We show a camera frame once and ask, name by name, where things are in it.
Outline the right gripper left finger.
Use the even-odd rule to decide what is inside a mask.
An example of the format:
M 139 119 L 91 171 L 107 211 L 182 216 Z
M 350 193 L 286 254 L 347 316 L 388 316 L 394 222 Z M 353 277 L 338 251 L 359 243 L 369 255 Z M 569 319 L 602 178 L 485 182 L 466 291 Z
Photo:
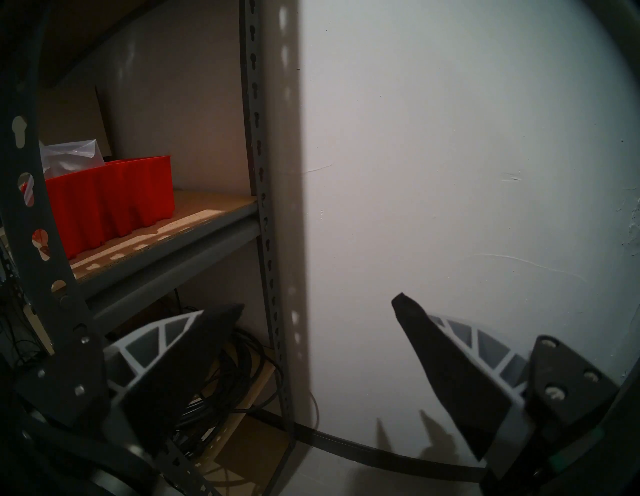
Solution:
M 14 391 L 54 428 L 93 444 L 157 455 L 231 335 L 245 305 L 151 322 L 104 346 L 78 331 Z

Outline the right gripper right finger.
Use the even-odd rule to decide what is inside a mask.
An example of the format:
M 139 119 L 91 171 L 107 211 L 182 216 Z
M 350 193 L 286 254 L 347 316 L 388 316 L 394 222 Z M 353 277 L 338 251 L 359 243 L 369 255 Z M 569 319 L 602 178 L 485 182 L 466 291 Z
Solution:
M 395 317 L 431 388 L 477 460 L 514 463 L 526 451 L 552 456 L 592 431 L 619 386 L 552 335 L 527 358 L 482 329 L 429 315 L 398 294 Z

